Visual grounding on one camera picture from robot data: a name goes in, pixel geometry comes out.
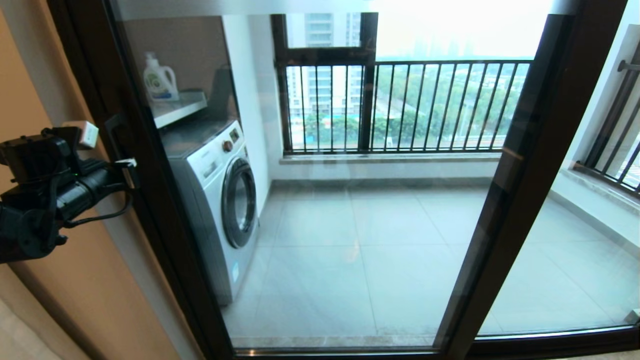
washing machine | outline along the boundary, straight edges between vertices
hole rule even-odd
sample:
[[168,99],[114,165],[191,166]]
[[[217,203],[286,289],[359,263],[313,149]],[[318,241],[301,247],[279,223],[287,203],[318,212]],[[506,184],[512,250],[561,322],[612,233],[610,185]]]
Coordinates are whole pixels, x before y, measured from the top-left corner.
[[230,304],[251,261],[258,223],[240,124],[191,122],[162,140],[218,303]]

